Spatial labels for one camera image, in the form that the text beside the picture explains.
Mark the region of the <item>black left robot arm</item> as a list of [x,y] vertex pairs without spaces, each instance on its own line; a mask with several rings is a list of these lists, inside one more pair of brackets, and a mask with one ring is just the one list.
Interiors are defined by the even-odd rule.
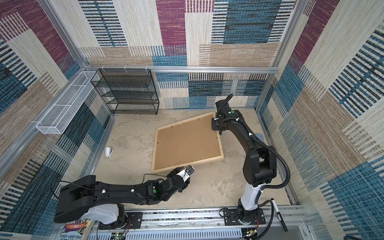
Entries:
[[179,167],[165,179],[148,180],[138,185],[113,185],[96,181],[94,175],[85,176],[62,187],[54,217],[57,224],[78,219],[95,220],[103,225],[127,220],[124,204],[157,205],[181,193],[190,183],[193,166]]

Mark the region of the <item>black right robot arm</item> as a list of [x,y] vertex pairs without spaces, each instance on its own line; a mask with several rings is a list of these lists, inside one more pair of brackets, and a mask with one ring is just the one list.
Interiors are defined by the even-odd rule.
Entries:
[[[230,131],[246,153],[243,175],[247,184],[239,199],[237,216],[240,224],[248,225],[261,216],[262,204],[259,201],[264,190],[285,188],[291,180],[291,171],[276,149],[256,136],[240,111],[231,109],[229,101],[233,96],[229,94],[224,100],[216,102],[217,112],[212,118],[212,130],[218,131],[220,135]],[[272,180],[277,176],[278,162],[283,165],[286,176],[281,184],[272,185]]]

